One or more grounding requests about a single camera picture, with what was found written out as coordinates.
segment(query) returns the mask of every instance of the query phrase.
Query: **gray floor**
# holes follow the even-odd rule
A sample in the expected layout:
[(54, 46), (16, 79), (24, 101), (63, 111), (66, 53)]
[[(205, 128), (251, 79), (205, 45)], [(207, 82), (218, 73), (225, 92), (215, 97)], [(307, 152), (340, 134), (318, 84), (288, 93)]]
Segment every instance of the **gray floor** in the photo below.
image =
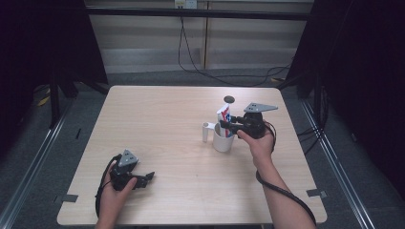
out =
[[(267, 70), (217, 70), (216, 75), (248, 74), (264, 75)], [(188, 86), (244, 86), (254, 85), (264, 79), (249, 77), (221, 77), (220, 82), (212, 77), (202, 76), (198, 73), (184, 71), (160, 73), (117, 73), (109, 74), (110, 86), (113, 85), (188, 85)], [(258, 87), (273, 87), (275, 82), (269, 78)], [(67, 193), (75, 169), (86, 147), (87, 141), (96, 123), (97, 116), (102, 107), (105, 95), (95, 92), (85, 85), (77, 85), (79, 94), (72, 102), (63, 127), (57, 136), (48, 156), (45, 158), (39, 174), (34, 180), (29, 194), (23, 199), (21, 209), (14, 219), (12, 228), (70, 228), (60, 226), (56, 216), (60, 204), (53, 200), (58, 195)], [(37, 101), (44, 91), (35, 95), (29, 112), (20, 129), (21, 135), (11, 148), (8, 157), (0, 162), (0, 182), (2, 184), (0, 196), (0, 211), (7, 206), (10, 198), (24, 177), (37, 150), (42, 144), (51, 120), (50, 103), (37, 107)], [(304, 113), (302, 101), (295, 93), (294, 87), (282, 90), (288, 112), (291, 116), (297, 133), (302, 133), (310, 127)], [(67, 98), (61, 99), (62, 108), (70, 103)], [(361, 145), (352, 141), (351, 132), (343, 120), (330, 107), (326, 133), (330, 143), (338, 155), (340, 163), (347, 172), (352, 185), (363, 201), (370, 214), (374, 228), (404, 228), (405, 203), (395, 192), (390, 182), (376, 169), (367, 152)], [(301, 140), (310, 135), (300, 136)], [(302, 141), (303, 150), (309, 148), (315, 137)], [(319, 190), (325, 191), (327, 197), (323, 198), (328, 213), (328, 220), (319, 224), (319, 228), (361, 228), (352, 207), (347, 200), (323, 149), (319, 144), (307, 155), (309, 167)], [(216, 228), (259, 228), (258, 225), (246, 226), (216, 226)]]

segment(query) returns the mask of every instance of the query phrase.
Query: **table surface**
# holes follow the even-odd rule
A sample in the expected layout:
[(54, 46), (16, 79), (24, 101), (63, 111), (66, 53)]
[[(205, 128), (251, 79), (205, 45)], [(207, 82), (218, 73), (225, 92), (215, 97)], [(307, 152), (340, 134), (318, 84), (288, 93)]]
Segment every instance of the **table surface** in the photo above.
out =
[(256, 180), (247, 144), (235, 137), (230, 152), (203, 142), (203, 123), (216, 122), (224, 97), (232, 95), (232, 115), (244, 115), (250, 102), (275, 105), (264, 119), (277, 130), (274, 164), (291, 192), (318, 222), (327, 219), (309, 166), (276, 89), (222, 87), (115, 86), (99, 114), (68, 194), (57, 217), (62, 225), (94, 225), (95, 194), (113, 156), (130, 150), (139, 158), (136, 175), (156, 172), (144, 189), (128, 197), (118, 224), (209, 225), (271, 223), (262, 185)]

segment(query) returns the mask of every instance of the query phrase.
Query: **white mug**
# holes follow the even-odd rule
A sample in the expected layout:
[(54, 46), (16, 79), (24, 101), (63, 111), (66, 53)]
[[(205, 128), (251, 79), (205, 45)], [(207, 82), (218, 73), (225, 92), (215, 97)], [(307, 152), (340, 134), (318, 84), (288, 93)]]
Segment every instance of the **white mug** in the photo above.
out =
[(218, 152), (228, 152), (232, 146), (233, 138), (235, 135), (230, 137), (220, 136), (220, 123), (214, 124), (210, 122), (204, 122), (202, 125), (202, 141), (206, 142), (208, 139), (208, 130), (214, 131), (214, 139), (212, 144), (214, 149)]

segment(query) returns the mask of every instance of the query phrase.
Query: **hand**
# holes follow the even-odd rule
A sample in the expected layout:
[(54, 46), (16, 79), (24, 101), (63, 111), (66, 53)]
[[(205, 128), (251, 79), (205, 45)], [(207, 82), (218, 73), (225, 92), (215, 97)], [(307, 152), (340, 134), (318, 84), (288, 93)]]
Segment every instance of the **hand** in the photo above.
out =
[(96, 224), (97, 229), (114, 228), (119, 212), (125, 204), (125, 200), (128, 198), (132, 188), (137, 183), (137, 179), (134, 177), (130, 179), (122, 191), (116, 191), (111, 183), (110, 177), (110, 172), (115, 164), (116, 161), (111, 163), (108, 173), (104, 178), (103, 185), (105, 186), (101, 195), (99, 218)]
[(250, 148), (253, 155), (253, 164), (256, 168), (272, 164), (271, 151), (274, 142), (274, 136), (269, 129), (266, 129), (265, 135), (262, 138), (255, 139), (242, 130), (238, 131), (238, 136), (243, 139)]

